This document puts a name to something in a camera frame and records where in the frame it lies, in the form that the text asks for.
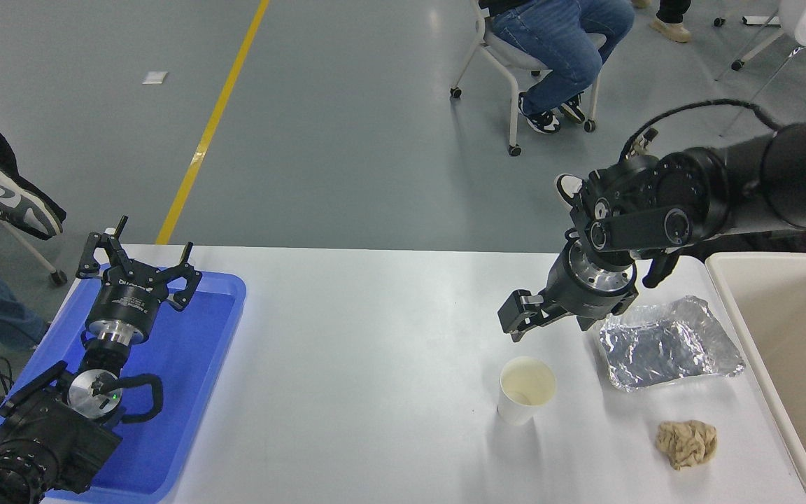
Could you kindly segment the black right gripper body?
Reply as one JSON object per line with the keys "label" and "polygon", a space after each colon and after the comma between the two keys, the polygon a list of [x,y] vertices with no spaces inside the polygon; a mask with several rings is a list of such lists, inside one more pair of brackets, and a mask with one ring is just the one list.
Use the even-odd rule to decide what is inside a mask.
{"label": "black right gripper body", "polygon": [[621,315],[633,303],[635,265],[621,270],[598,267],[586,254],[560,254],[548,274],[542,297],[578,318],[602,320]]}

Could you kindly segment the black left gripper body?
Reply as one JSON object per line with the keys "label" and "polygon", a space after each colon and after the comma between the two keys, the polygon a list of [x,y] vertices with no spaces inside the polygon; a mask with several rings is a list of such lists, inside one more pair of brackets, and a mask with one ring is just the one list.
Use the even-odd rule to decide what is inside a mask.
{"label": "black left gripper body", "polygon": [[94,332],[109,321],[128,323],[138,332],[153,329],[160,305],[169,291],[156,267],[135,265],[133,275],[122,267],[103,272],[101,288],[87,316],[87,329]]}

